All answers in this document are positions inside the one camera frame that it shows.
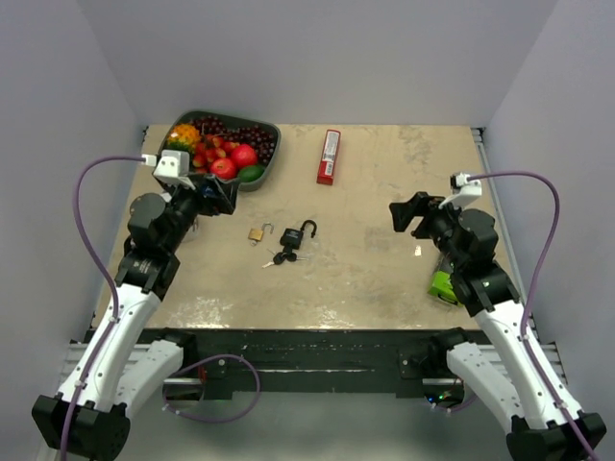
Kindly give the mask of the black padlock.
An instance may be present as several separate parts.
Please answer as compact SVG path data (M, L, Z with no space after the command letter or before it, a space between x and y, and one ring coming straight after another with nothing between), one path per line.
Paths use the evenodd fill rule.
M299 250L307 227L311 228L310 237L313 238L317 232L317 224L315 221L308 219L298 229L286 228L280 238L280 245L286 250Z

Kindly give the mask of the small brass padlock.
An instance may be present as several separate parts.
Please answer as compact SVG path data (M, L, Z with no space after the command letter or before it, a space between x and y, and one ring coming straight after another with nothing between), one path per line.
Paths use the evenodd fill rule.
M263 223L259 228L251 228L248 233L248 240L252 246L256 246L260 243L265 235L266 231L272 233L275 226L272 223Z

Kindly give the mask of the black key bunch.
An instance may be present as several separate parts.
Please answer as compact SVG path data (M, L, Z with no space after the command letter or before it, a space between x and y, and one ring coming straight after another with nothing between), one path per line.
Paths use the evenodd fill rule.
M271 251L272 258L270 261L266 262L261 266L262 269L266 269L273 266L279 266L284 264L285 262L297 262L297 261L305 261L308 260L306 256L299 256L296 252L292 250L281 250L279 252Z

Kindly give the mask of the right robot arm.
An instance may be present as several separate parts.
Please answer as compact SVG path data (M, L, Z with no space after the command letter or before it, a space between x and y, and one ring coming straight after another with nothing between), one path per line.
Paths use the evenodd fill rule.
M459 377L503 428L515 460L594 460L606 433L602 417L584 411L558 377L524 317L507 272L495 259L494 218L460 209L426 192L389 206L393 229L431 241L453 265L453 291L500 358L498 370L459 328L435 336L428 354L437 376Z

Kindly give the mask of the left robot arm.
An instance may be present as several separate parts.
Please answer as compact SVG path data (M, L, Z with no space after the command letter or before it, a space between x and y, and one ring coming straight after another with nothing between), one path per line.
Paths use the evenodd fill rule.
M70 454L115 459L132 419L163 381L197 370L195 342L183 333L156 340L135 365L129 359L178 272L176 252L188 231L199 216L233 214L239 185L188 175L174 180L165 194L142 194L131 203L110 304L56 395L38 397L32 409L45 443L61 459Z

